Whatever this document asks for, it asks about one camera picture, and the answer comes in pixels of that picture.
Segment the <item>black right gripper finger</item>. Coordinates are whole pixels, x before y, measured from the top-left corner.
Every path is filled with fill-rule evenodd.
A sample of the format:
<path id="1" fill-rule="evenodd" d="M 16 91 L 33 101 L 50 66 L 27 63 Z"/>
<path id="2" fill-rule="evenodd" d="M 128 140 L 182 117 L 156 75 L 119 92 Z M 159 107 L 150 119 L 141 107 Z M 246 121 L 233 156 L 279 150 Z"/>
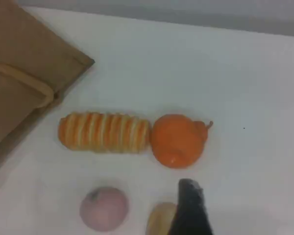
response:
<path id="1" fill-rule="evenodd" d="M 178 183 L 178 202 L 168 234 L 213 235 L 203 189 L 197 181 L 183 178 Z"/>

